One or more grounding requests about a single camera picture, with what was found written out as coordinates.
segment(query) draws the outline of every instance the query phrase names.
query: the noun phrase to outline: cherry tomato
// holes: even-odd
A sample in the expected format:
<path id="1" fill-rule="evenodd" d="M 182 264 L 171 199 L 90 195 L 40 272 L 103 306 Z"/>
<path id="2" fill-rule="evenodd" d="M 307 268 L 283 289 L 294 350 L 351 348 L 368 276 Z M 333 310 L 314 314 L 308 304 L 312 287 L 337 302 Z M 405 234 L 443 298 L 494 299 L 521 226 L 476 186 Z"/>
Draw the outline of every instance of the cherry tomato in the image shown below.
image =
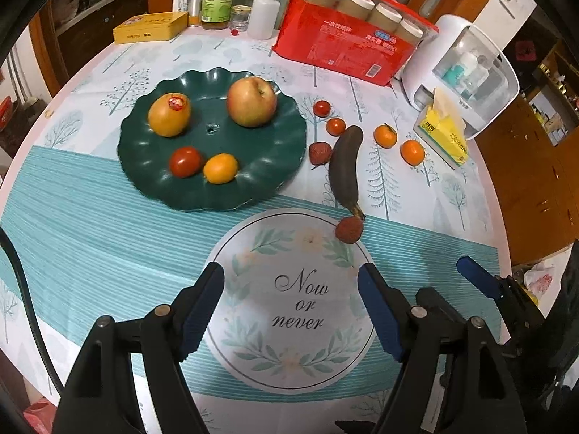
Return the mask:
<path id="1" fill-rule="evenodd" d="M 332 117 L 328 122 L 326 122 L 326 130 L 330 135 L 340 137 L 340 135 L 346 130 L 346 123 L 344 122 L 344 119 Z"/>
<path id="2" fill-rule="evenodd" d="M 169 169 L 178 178 L 189 178 L 199 172 L 202 166 L 203 156 L 193 147 L 176 149 L 169 158 Z"/>
<path id="3" fill-rule="evenodd" d="M 327 101 L 318 101 L 314 104 L 314 114 L 317 117 L 328 117 L 332 106 Z"/>

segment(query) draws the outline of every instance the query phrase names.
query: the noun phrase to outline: transparent lid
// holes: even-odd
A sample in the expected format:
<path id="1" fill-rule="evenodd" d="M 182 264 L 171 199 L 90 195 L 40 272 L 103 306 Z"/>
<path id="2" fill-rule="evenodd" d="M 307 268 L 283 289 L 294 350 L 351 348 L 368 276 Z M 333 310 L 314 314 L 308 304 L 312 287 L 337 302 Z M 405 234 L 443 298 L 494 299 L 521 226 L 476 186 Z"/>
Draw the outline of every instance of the transparent lid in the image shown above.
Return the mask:
<path id="1" fill-rule="evenodd" d="M 484 129 L 518 92 L 516 75 L 506 57 L 474 26 L 460 33 L 433 72 L 460 96 L 462 105 L 480 117 L 480 122 L 466 119 L 480 124 L 468 125 L 467 136 L 469 130 Z"/>

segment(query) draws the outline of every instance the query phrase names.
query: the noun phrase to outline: barcode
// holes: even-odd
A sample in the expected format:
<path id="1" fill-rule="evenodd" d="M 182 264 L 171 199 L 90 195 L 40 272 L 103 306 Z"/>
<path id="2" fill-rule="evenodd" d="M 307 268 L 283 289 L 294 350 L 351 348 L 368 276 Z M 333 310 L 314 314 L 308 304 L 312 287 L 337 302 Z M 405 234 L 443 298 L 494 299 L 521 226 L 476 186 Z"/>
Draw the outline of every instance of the barcode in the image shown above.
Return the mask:
<path id="1" fill-rule="evenodd" d="M 372 65 L 369 71 L 366 72 L 366 76 L 368 78 L 374 78 L 376 75 L 378 75 L 378 72 L 380 72 L 381 68 L 382 67 L 380 65 Z"/>

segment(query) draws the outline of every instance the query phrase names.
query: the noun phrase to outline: black cable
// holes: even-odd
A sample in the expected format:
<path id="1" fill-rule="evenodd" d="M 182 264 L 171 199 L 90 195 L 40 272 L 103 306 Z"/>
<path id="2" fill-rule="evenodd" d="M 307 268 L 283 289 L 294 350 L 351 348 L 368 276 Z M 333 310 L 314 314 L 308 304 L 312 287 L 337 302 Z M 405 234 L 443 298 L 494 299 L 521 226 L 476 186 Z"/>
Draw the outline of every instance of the black cable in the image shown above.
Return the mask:
<path id="1" fill-rule="evenodd" d="M 38 320 L 36 318 L 36 313 L 34 312 L 33 299 L 30 297 L 30 291 L 28 290 L 28 283 L 26 281 L 26 276 L 24 275 L 24 269 L 22 268 L 22 263 L 18 257 L 18 253 L 4 232 L 4 229 L 0 227 L 0 246 L 8 256 L 12 269 L 14 269 L 14 274 L 16 275 L 16 282 L 18 282 L 18 287 L 20 289 L 20 295 L 22 297 L 22 303 L 24 304 L 24 310 L 26 312 L 26 318 L 28 319 L 28 324 L 30 325 L 30 330 L 33 332 L 34 342 L 37 345 L 38 352 L 44 367 L 48 372 L 48 376 L 54 385 L 54 388 L 59 393 L 62 394 L 64 386 L 60 381 L 59 375 L 54 369 L 54 365 L 50 360 L 48 355 L 48 350 L 46 349 L 46 344 L 44 344 L 44 339 L 42 338 L 42 333 L 40 332 L 40 327 L 38 326 Z"/>

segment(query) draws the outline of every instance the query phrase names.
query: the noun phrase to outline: green label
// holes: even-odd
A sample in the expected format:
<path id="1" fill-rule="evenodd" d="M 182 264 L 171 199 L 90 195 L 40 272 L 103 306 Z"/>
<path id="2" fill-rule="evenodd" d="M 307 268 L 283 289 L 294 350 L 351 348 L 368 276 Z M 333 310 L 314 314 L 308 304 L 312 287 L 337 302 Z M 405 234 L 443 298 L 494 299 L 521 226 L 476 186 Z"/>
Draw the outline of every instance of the green label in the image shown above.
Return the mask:
<path id="1" fill-rule="evenodd" d="M 233 0 L 203 0 L 201 8 L 202 22 L 229 21 Z"/>

